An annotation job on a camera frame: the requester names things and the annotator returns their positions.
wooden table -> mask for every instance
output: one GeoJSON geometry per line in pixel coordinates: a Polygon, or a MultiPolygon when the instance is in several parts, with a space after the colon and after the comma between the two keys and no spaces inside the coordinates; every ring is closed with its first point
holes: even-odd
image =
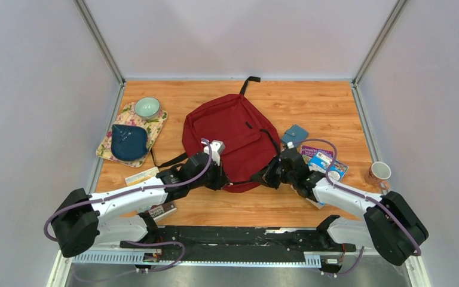
{"type": "MultiPolygon", "coordinates": [[[[163,163],[184,152],[181,138],[185,116],[208,100],[238,93],[242,83],[131,81],[127,83],[120,109],[129,102],[152,96],[170,113],[154,145],[156,160],[163,163]]],[[[291,125],[299,124],[309,131],[310,138],[333,142],[338,148],[338,159],[349,166],[342,182],[377,192],[363,180],[371,157],[348,82],[251,82],[246,97],[274,124],[280,136],[291,125]]],[[[329,148],[323,143],[311,146],[329,148]]],[[[124,178],[153,166],[150,156],[140,168],[105,160],[96,192],[125,187],[124,178]]],[[[318,210],[285,184],[278,190],[260,186],[241,194],[197,188],[176,204],[178,211],[160,224],[316,227],[331,214],[355,218],[333,206],[318,210]]]]}

floral placemat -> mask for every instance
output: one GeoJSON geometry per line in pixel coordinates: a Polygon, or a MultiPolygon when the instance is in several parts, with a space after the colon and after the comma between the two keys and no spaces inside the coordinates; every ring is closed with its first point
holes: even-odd
{"type": "MultiPolygon", "coordinates": [[[[128,103],[126,106],[124,106],[124,109],[117,116],[117,119],[115,120],[114,124],[125,124],[126,126],[143,127],[147,131],[147,135],[148,135],[147,149],[150,151],[152,146],[154,145],[155,140],[159,136],[159,132],[163,128],[164,123],[166,122],[166,119],[168,119],[168,113],[164,110],[160,110],[157,117],[149,119],[149,120],[144,120],[143,118],[141,118],[134,112],[134,104],[135,103],[128,103]]],[[[110,127],[110,130],[106,133],[105,139],[103,140],[103,142],[99,145],[99,147],[96,150],[96,155],[98,157],[102,157],[107,160],[116,161],[117,163],[122,163],[122,164],[125,164],[126,166],[140,167],[142,166],[143,162],[145,161],[145,158],[148,155],[148,152],[147,152],[146,155],[144,155],[141,158],[138,158],[137,160],[123,161],[123,160],[119,160],[114,157],[114,155],[112,154],[111,146],[112,146],[112,129],[110,127]]]]}

purple book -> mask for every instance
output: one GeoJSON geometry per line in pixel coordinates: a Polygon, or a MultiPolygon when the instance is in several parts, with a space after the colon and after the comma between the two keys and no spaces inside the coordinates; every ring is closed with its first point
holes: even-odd
{"type": "Polygon", "coordinates": [[[310,159],[316,154],[318,151],[322,151],[325,154],[331,156],[333,158],[333,151],[327,151],[325,149],[320,149],[320,148],[313,148],[311,146],[302,146],[302,156],[305,160],[305,163],[308,163],[310,159]]]}

red backpack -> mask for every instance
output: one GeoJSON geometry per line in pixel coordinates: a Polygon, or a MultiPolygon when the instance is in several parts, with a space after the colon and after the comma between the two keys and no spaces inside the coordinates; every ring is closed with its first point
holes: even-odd
{"type": "Polygon", "coordinates": [[[251,176],[263,169],[277,154],[280,142],[276,128],[244,96],[249,81],[260,82],[258,77],[249,77],[240,94],[227,94],[199,106],[186,116],[182,143],[186,153],[160,165],[178,163],[203,150],[201,138],[222,141],[225,149],[221,154],[224,171],[233,185],[224,190],[242,193],[255,188],[251,176]]]}

white wall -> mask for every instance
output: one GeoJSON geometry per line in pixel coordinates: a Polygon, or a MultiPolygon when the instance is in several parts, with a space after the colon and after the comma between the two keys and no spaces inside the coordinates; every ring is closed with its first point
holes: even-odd
{"type": "Polygon", "coordinates": [[[86,187],[118,86],[72,1],[0,1],[0,286],[45,286],[42,226],[86,187]]]}
{"type": "Polygon", "coordinates": [[[410,1],[361,87],[391,183],[430,232],[432,286],[459,286],[459,1],[410,1]]]}
{"type": "Polygon", "coordinates": [[[87,0],[126,78],[353,78],[396,0],[87,0]]]}

